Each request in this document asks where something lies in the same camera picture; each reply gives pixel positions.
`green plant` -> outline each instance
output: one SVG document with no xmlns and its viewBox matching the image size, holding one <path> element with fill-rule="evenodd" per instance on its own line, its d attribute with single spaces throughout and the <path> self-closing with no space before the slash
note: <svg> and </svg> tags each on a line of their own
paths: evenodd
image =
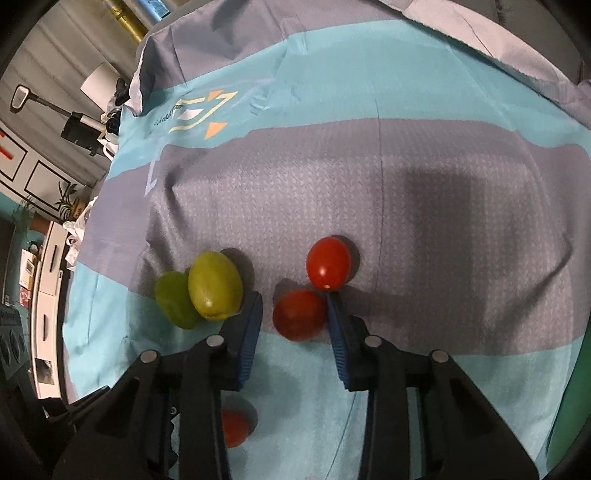
<svg viewBox="0 0 591 480">
<path fill-rule="evenodd" d="M 34 213 L 33 197 L 29 195 L 12 212 L 12 224 L 14 225 L 15 233 L 20 235 L 27 234 Z"/>
<path fill-rule="evenodd" d="M 61 183 L 57 184 L 57 187 L 60 189 L 61 199 L 58 202 L 56 202 L 56 205 L 60 218 L 63 221 L 68 221 L 72 218 L 74 204 L 70 198 L 72 197 L 72 195 L 76 193 L 77 186 L 77 183 L 70 183 L 66 186 L 65 189 L 62 189 Z"/>
</svg>

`orange triangle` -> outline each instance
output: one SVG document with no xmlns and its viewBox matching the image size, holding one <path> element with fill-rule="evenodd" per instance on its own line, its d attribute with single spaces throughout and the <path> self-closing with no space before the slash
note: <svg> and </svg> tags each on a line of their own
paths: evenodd
<svg viewBox="0 0 591 480">
<path fill-rule="evenodd" d="M 223 90 L 214 90 L 212 92 L 209 92 L 209 95 L 207 96 L 207 101 L 213 100 L 215 97 L 217 97 L 222 92 L 223 92 Z"/>
<path fill-rule="evenodd" d="M 205 133 L 205 140 L 220 133 L 227 124 L 227 122 L 209 122 L 209 127 L 207 127 L 207 132 Z"/>
</svg>

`silver screw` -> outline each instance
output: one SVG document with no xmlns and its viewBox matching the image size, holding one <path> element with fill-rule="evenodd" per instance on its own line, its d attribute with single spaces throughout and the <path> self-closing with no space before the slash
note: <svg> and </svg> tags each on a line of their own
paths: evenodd
<svg viewBox="0 0 591 480">
<path fill-rule="evenodd" d="M 382 339 L 375 335 L 365 337 L 365 344 L 371 348 L 377 348 L 382 344 Z"/>
<path fill-rule="evenodd" d="M 223 339 L 222 335 L 212 335 L 212 336 L 207 337 L 206 342 L 210 347 L 213 348 L 216 346 L 223 345 L 224 339 Z"/>
<path fill-rule="evenodd" d="M 156 360 L 157 358 L 158 358 L 158 354 L 156 352 L 154 352 L 153 350 L 146 350 L 145 352 L 143 352 L 139 356 L 139 359 L 145 364 L 149 364 L 149 363 L 153 362 L 154 360 Z"/>
<path fill-rule="evenodd" d="M 443 350 L 435 350 L 431 354 L 431 356 L 433 357 L 433 360 L 435 360 L 438 364 L 444 364 L 449 360 L 449 355 L 447 354 L 447 352 L 444 352 Z"/>
</svg>

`cherry tomato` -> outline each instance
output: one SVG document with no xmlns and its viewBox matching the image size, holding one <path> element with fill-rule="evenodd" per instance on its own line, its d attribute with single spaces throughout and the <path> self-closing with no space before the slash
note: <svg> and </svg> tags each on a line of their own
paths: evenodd
<svg viewBox="0 0 591 480">
<path fill-rule="evenodd" d="M 222 410 L 223 437 L 226 447 L 234 448 L 244 443 L 250 434 L 248 420 L 236 410 Z"/>
<path fill-rule="evenodd" d="M 349 279 L 351 252 L 342 240 L 327 236 L 318 240 L 308 252 L 306 271 L 316 288 L 338 290 Z"/>
<path fill-rule="evenodd" d="M 326 302 L 315 291 L 294 290 L 273 310 L 273 325 L 292 342 L 310 340 L 320 333 L 326 321 Z"/>
</svg>

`yellow pole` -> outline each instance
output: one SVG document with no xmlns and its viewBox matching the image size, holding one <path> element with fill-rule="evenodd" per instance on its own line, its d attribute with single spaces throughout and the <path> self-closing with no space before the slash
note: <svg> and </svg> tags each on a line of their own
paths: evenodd
<svg viewBox="0 0 591 480">
<path fill-rule="evenodd" d="M 129 35 L 139 44 L 142 38 L 148 33 L 148 29 L 142 22 L 134 15 L 134 13 L 127 8 L 122 0 L 102 0 L 105 7 L 109 9 L 111 14 L 116 18 L 117 22 L 127 30 Z"/>
</svg>

